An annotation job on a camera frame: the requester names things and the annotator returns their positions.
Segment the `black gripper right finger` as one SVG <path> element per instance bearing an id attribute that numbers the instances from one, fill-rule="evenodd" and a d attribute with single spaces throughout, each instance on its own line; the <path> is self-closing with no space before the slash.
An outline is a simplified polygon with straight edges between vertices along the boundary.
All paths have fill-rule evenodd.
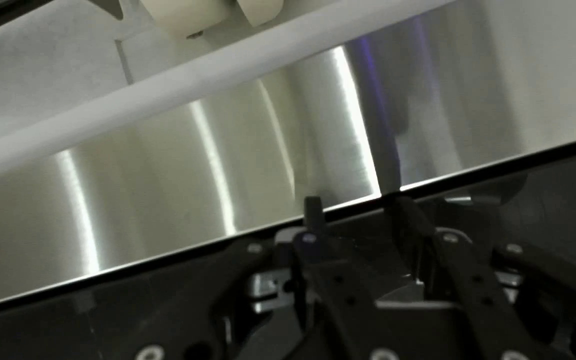
<path id="1" fill-rule="evenodd" d="M 445 302 L 412 319 L 414 360 L 553 360 L 469 235 L 433 224 L 409 197 L 394 201 L 394 235 L 425 300 Z"/>

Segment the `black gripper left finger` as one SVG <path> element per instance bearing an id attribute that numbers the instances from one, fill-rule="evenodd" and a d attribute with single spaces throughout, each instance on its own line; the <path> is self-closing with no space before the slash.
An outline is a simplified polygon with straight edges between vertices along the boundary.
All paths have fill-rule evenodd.
<path id="1" fill-rule="evenodd" d="M 318 197 L 305 201 L 305 232 L 293 240 L 302 277 L 317 296 L 318 320 L 309 335 L 309 353 L 330 360 L 397 360 L 392 333 L 375 296 L 324 232 L 324 210 Z"/>

